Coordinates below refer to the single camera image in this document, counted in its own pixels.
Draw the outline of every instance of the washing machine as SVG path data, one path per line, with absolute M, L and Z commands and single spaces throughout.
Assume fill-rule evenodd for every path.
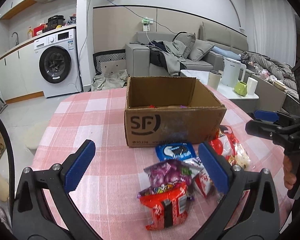
M 34 50 L 46 98 L 82 92 L 75 29 L 35 40 Z

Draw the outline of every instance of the green cup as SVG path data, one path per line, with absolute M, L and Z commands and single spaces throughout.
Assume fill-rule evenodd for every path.
M 234 87 L 234 92 L 236 92 L 240 96 L 245 97 L 248 93 L 247 84 L 242 81 L 239 81 Z

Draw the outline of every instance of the display screen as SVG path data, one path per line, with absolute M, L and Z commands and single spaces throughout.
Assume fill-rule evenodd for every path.
M 64 40 L 64 39 L 68 39 L 68 38 L 69 38 L 69 32 L 58 34 L 58 41 L 59 40 Z

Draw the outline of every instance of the faucet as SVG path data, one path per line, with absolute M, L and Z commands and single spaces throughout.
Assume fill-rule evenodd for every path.
M 11 38 L 13 38 L 14 34 L 16 34 L 16 44 L 15 45 L 18 46 L 18 44 L 19 44 L 19 35 L 18 35 L 18 33 L 14 32 L 14 33 L 12 33 Z

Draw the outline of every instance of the metal screw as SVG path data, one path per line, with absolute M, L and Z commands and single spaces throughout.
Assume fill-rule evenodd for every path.
M 61 168 L 61 165 L 60 165 L 59 163 L 54 164 L 54 165 L 52 166 L 52 170 L 54 170 L 54 171 L 57 171 L 57 170 L 59 170 L 60 168 Z
M 264 169 L 263 169 L 263 173 L 264 173 L 264 174 L 269 174 L 269 173 L 270 173 L 270 170 L 269 170 L 268 168 L 264 168 Z
M 233 165 L 232 168 L 233 168 L 234 171 L 241 171 L 241 166 L 240 165 L 237 165 L 237 164 Z
M 29 173 L 30 170 L 31 170 L 31 169 L 30 169 L 29 167 L 25 167 L 25 168 L 23 169 L 23 172 L 24 172 L 24 173 Z

